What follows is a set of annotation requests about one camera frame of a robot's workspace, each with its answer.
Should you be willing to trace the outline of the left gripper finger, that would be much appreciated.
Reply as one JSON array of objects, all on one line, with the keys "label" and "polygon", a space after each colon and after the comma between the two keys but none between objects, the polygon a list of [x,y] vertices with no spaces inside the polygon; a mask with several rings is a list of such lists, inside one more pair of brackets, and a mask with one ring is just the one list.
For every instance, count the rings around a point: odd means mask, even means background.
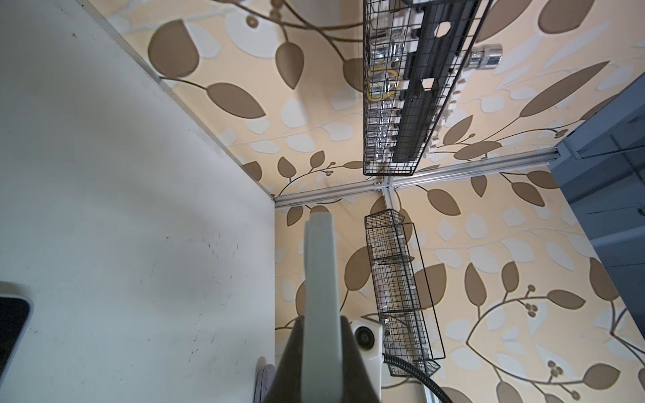
[{"label": "left gripper finger", "polygon": [[315,211],[305,226],[305,313],[278,366],[261,371],[263,402],[379,402],[349,325],[340,314],[334,221]]}]

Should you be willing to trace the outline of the black phone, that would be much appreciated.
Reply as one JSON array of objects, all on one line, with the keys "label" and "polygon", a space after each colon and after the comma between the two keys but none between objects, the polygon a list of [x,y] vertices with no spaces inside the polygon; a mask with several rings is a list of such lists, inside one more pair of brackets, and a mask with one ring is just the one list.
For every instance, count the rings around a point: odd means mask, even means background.
[{"label": "black phone", "polygon": [[24,285],[1,282],[1,384],[34,311],[28,291]]}]

